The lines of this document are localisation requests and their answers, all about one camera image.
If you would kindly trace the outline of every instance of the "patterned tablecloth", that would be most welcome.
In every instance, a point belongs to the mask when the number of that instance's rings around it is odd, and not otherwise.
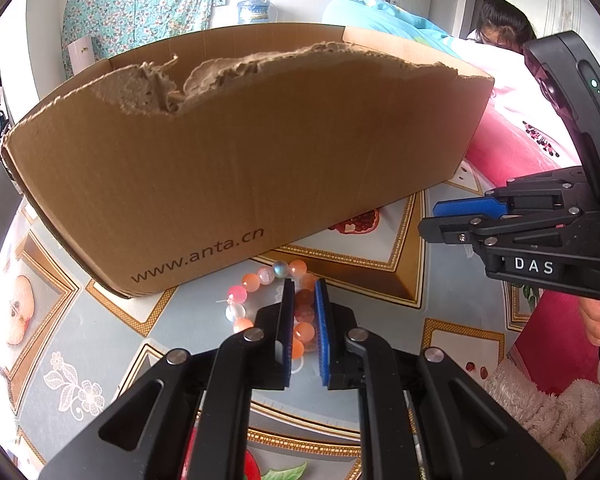
[[[525,325],[533,292],[487,279],[468,247],[424,244],[417,224],[437,201],[482,195],[489,187],[464,162],[453,179],[374,212],[379,221],[368,234],[344,222],[134,300],[104,291],[23,202],[0,256],[0,442],[35,478],[165,351],[202,352],[231,335],[226,304],[218,301],[245,273],[281,259],[305,260],[327,279],[333,301],[350,306],[361,326],[395,348],[439,346],[462,367],[473,363],[468,373],[481,382],[480,371],[493,371]],[[19,276],[30,283],[32,313],[22,308]],[[277,280],[250,294],[248,316],[281,292]],[[14,301],[25,315],[13,314]],[[19,344],[7,343],[23,332]],[[306,463],[302,480],[358,478],[356,393],[323,389],[315,353],[294,361],[293,372],[286,391],[253,393],[248,449],[261,472]]]

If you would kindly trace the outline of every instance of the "flower print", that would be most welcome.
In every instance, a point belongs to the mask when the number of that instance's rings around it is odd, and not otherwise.
[[[104,397],[102,388],[98,383],[82,381],[82,389],[78,391],[78,399],[82,401],[82,408],[91,415],[99,415],[104,408]]]
[[[60,355],[60,352],[53,352],[51,354],[51,365],[54,370],[60,371],[62,369],[62,365],[64,364],[64,358]]]

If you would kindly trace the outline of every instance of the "blue blanket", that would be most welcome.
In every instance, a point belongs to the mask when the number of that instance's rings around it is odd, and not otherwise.
[[[448,47],[452,37],[444,30],[382,0],[333,0],[322,15],[322,22],[386,32],[459,57]]]

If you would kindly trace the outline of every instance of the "fuzzy white cloth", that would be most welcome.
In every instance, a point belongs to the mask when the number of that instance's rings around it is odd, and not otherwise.
[[[547,395],[505,359],[484,387],[554,457],[568,480],[600,447],[600,384],[576,380],[560,396]]]

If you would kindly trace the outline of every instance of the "pink blanket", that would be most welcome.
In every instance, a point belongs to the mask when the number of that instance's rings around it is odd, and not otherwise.
[[[580,165],[564,123],[542,95],[522,55],[456,38],[449,47],[495,79],[466,154],[488,180],[504,186],[508,178]]]

